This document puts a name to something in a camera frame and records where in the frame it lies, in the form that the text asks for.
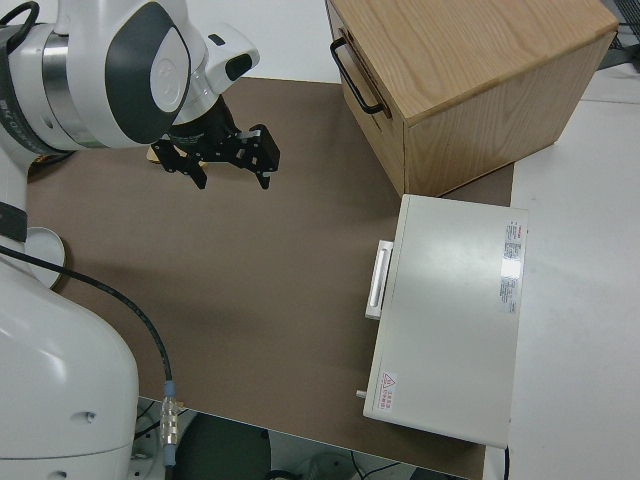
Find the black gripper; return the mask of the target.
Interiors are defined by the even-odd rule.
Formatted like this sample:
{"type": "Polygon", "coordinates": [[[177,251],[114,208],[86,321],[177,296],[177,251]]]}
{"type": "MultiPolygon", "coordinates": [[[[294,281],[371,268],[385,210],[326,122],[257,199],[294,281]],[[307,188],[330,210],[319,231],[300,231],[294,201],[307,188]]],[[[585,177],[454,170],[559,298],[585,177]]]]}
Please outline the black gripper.
{"type": "MultiPolygon", "coordinates": [[[[231,111],[222,96],[200,117],[173,125],[169,140],[158,140],[151,145],[163,169],[168,173],[181,173],[191,178],[199,189],[204,189],[207,176],[199,162],[212,162],[218,158],[220,145],[237,133],[231,111]]],[[[235,165],[251,171],[263,190],[270,186],[270,177],[278,171],[280,150],[266,125],[258,124],[235,135],[237,152],[235,165]]]]}

